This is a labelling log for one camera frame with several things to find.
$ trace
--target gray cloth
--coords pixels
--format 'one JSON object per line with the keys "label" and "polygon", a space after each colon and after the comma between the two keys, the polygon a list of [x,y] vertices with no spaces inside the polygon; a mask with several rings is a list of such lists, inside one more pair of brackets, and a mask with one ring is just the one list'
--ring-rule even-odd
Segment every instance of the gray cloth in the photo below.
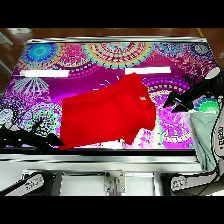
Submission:
{"label": "gray cloth", "polygon": [[190,115],[194,146],[204,171],[212,171],[216,166],[211,151],[211,132],[216,118],[217,114],[212,113],[195,112]]}

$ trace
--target brown floor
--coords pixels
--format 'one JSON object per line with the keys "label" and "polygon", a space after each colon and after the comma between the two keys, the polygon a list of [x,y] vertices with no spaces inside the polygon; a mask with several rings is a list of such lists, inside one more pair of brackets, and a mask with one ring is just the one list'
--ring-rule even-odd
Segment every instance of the brown floor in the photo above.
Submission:
{"label": "brown floor", "polygon": [[[0,60],[11,70],[17,63],[27,40],[50,37],[81,36],[193,36],[203,35],[208,39],[218,64],[224,67],[224,28],[31,28],[31,33],[12,34],[7,28],[0,28],[13,45],[0,44]],[[0,72],[0,92],[8,77]]]}

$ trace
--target red shirt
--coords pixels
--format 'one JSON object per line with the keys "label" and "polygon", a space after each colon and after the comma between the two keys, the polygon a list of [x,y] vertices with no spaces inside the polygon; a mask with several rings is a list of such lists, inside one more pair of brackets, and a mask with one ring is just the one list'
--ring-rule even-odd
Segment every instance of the red shirt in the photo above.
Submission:
{"label": "red shirt", "polygon": [[62,100],[61,149],[118,139],[132,144],[141,128],[154,129],[155,120],[148,89],[133,73],[115,85]]}

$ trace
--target white rectangle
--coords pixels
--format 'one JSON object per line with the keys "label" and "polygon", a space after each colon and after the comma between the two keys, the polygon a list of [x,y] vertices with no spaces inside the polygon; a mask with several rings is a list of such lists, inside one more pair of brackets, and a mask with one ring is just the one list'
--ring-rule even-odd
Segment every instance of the white rectangle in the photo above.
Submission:
{"label": "white rectangle", "polygon": [[171,73],[169,66],[166,67],[145,67],[145,68],[125,68],[125,75],[132,73],[137,74],[158,74],[158,73]]}
{"label": "white rectangle", "polygon": [[20,76],[25,77],[68,77],[69,70],[22,70]]}

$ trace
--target purple patterned surface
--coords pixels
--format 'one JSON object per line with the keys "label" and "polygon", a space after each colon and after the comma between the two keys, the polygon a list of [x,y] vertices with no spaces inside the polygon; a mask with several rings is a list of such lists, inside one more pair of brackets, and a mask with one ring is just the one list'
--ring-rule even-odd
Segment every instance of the purple patterned surface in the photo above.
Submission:
{"label": "purple patterned surface", "polygon": [[[214,61],[206,43],[29,44],[19,58],[0,105],[0,125],[13,120],[30,130],[34,121],[44,119],[44,126],[37,134],[46,136],[52,132],[60,136],[63,98],[113,85],[124,77],[127,67],[170,66],[171,74],[141,75],[156,103],[156,127],[153,131],[140,130],[133,145],[123,147],[192,148],[184,113],[171,113],[171,107],[162,106],[171,90],[182,93],[189,88],[182,75],[193,77],[200,67]],[[214,66],[201,69],[200,77]],[[69,70],[69,77],[20,76],[22,70],[43,69]]]}

